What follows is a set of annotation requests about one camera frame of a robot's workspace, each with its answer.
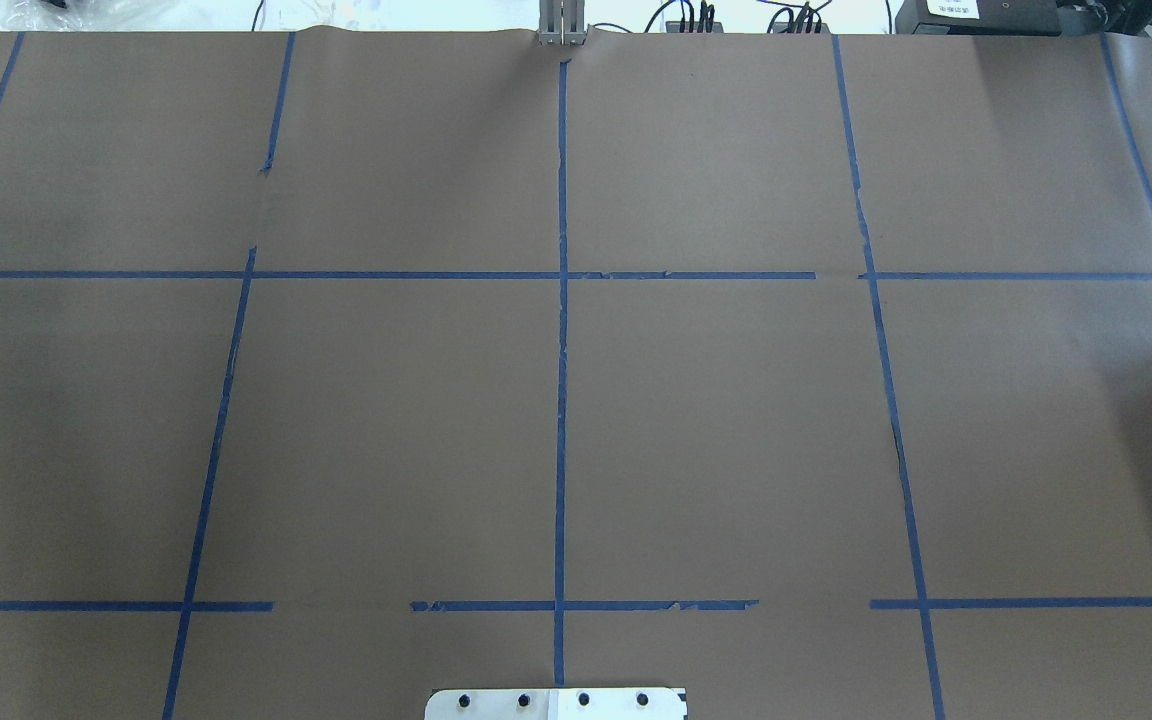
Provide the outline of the black desktop box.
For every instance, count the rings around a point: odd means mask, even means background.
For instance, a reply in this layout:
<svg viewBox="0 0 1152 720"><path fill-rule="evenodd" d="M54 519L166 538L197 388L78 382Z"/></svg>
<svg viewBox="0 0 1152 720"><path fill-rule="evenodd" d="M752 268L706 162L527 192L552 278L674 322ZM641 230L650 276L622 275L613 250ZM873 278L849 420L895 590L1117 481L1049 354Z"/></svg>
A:
<svg viewBox="0 0 1152 720"><path fill-rule="evenodd" d="M904 1L896 35L1061 35L1056 1Z"/></svg>

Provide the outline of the aluminium frame post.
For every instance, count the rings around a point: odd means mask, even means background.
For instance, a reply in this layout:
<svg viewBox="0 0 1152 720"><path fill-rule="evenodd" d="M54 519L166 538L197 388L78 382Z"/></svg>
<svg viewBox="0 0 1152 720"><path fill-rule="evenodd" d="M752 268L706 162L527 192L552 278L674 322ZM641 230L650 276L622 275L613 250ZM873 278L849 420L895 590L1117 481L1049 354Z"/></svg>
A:
<svg viewBox="0 0 1152 720"><path fill-rule="evenodd" d="M538 41L543 46L579 46L588 41L585 0L540 0Z"/></svg>

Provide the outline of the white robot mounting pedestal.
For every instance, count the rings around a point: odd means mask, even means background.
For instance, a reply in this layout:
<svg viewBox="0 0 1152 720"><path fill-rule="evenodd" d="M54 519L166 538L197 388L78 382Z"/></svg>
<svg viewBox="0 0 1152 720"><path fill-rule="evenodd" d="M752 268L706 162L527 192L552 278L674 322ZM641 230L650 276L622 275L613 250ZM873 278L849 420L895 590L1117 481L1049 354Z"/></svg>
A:
<svg viewBox="0 0 1152 720"><path fill-rule="evenodd" d="M684 689L668 687L444 689L425 719L687 719Z"/></svg>

